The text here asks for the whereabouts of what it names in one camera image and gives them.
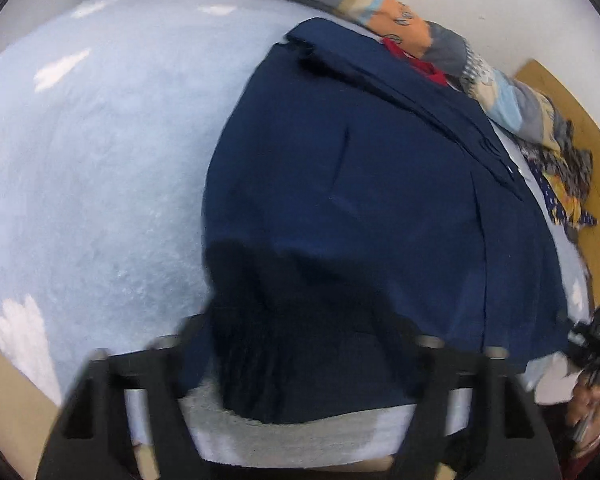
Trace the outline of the person's right hand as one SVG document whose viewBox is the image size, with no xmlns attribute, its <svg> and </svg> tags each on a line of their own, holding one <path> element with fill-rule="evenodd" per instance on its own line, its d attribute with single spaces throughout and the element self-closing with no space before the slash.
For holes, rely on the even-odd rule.
<svg viewBox="0 0 600 480">
<path fill-rule="evenodd" d="M 588 387 L 578 382 L 574 386 L 567 404 L 566 424 L 574 427 L 583 419 L 588 419 L 588 428 L 579 444 L 588 446 L 600 440 L 600 385 Z"/>
</svg>

